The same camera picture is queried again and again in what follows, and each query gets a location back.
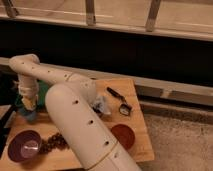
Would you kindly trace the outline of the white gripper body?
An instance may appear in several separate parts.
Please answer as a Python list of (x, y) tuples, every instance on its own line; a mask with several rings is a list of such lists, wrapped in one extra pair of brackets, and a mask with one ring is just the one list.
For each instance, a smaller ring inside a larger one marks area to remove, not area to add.
[(22, 96), (22, 103), (27, 110), (33, 111), (36, 109), (38, 101), (38, 87), (23, 87), (19, 86), (19, 94)]

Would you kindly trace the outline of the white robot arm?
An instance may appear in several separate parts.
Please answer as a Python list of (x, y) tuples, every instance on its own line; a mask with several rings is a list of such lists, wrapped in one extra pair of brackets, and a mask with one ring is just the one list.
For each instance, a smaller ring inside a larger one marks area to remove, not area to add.
[(10, 58), (9, 67), (18, 75), (18, 90), (26, 110), (37, 107), (38, 82), (50, 85), (45, 96), (47, 112), (85, 170), (142, 171), (94, 112), (94, 80), (44, 66), (34, 54)]

